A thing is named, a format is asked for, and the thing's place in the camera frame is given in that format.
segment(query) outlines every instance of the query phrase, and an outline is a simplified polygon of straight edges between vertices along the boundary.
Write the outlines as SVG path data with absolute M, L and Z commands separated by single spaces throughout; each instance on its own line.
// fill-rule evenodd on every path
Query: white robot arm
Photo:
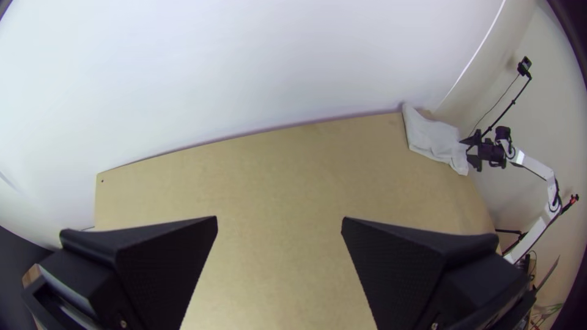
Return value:
M 478 154 L 467 155 L 467 160 L 479 172 L 482 168 L 481 163 L 484 160 L 487 160 L 492 167 L 499 166 L 502 168 L 505 168 L 506 163 L 510 162 L 513 166 L 523 167 L 546 181 L 548 201 L 544 206 L 544 215 L 536 219 L 532 228 L 527 233 L 496 229 L 498 232 L 519 234 L 518 242 L 504 251 L 504 258 L 511 263 L 516 263 L 528 253 L 557 217 L 568 210 L 579 197 L 578 195 L 571 196 L 570 202 L 563 207 L 554 171 L 536 159 L 529 157 L 521 149 L 513 146 L 510 133 L 511 130 L 508 127 L 499 126 L 495 130 L 495 144 L 490 139 L 481 142 L 481 132 L 479 130 L 472 137 L 461 142 L 478 147 Z

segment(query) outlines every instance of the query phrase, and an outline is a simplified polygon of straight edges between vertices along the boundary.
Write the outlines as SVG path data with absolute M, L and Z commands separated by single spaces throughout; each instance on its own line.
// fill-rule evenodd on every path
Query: black cable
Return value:
M 528 272 L 528 275 L 530 275 L 530 276 L 532 275 L 532 272 L 536 269 L 536 265 L 538 264 L 538 255 L 536 254 L 536 251 L 534 251 L 534 250 L 528 251 L 528 253 L 532 253 L 532 252 L 534 253 L 534 260 L 535 261 L 534 261 L 534 268 L 532 268 L 532 270 Z
M 509 89 L 512 87 L 512 85 L 515 83 L 515 81 L 518 79 L 518 77 L 520 76 L 520 74 L 518 73 L 518 75 L 514 78 L 514 80 L 512 81 L 512 83 L 508 86 L 508 88 L 506 89 L 505 92 L 503 92 L 503 94 L 501 94 L 500 98 L 497 100 L 497 102 L 495 102 L 495 104 L 491 107 L 491 109 L 489 109 L 484 115 L 483 117 L 481 117 L 481 119 L 477 120 L 477 123 L 475 124 L 475 126 L 473 127 L 473 129 L 471 130 L 471 133 L 469 133 L 468 136 L 471 136 L 471 134 L 473 134 L 473 132 L 475 131 L 475 128 L 477 128 L 477 125 L 479 125 L 479 123 L 483 120 L 483 118 L 485 118 L 485 116 L 488 115 L 488 113 L 491 112 L 491 110 L 493 110 L 495 108 L 495 106 L 501 101 L 501 99 L 506 96 L 506 94 L 508 93 Z

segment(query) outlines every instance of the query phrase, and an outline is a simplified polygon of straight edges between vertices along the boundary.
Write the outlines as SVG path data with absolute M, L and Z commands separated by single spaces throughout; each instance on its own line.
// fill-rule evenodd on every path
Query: white cloth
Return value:
M 447 123 L 428 120 L 409 105 L 404 104 L 403 108 L 410 150 L 449 164 L 458 174 L 467 175 L 467 146 L 459 143 L 459 129 Z

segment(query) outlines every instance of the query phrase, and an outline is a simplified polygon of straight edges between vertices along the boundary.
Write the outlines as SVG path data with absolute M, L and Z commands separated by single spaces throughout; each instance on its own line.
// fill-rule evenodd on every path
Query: wooden board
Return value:
M 218 216 L 183 329 L 375 329 L 344 216 L 493 232 L 471 180 L 409 151 L 401 114 L 270 131 L 97 176 L 97 230 Z

